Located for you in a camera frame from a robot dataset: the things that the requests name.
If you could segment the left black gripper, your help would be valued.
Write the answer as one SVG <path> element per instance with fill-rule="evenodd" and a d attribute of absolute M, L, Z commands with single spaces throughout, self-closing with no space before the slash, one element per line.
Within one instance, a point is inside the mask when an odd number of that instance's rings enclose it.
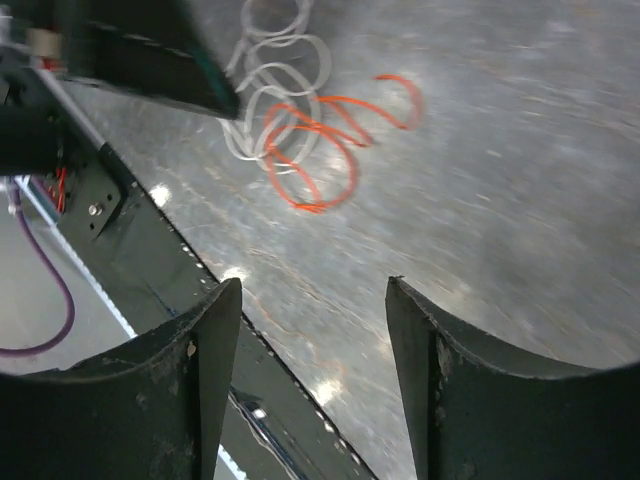
<path fill-rule="evenodd" d="M 34 43 L 49 1 L 1 4 L 1 178 L 68 239 L 101 240 L 125 206 L 122 161 Z M 240 97 L 188 1 L 61 1 L 65 77 L 173 108 L 236 119 Z"/>

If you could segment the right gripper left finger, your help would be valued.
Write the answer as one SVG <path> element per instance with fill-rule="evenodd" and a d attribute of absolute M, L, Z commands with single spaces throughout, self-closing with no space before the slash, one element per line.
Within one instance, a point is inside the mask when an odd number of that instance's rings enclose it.
<path fill-rule="evenodd" d="M 2 477 L 212 478 L 241 313 L 232 278 L 70 369 L 3 375 Z"/>

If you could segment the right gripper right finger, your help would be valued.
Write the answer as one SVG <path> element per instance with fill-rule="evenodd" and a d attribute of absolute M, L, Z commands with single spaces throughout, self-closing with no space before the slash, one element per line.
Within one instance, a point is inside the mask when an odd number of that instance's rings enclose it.
<path fill-rule="evenodd" d="M 389 279 L 386 318 L 421 479 L 635 479 L 639 367 L 509 344 Z"/>

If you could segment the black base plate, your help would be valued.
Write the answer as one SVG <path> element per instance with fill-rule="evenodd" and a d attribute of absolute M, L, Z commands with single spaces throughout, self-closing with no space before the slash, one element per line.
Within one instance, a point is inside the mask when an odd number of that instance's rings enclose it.
<path fill-rule="evenodd" d="M 68 169 L 57 226 L 129 340 L 115 373 L 115 446 L 128 479 L 368 479 L 371 470 L 245 322 L 242 285 L 217 280 L 126 172 Z"/>

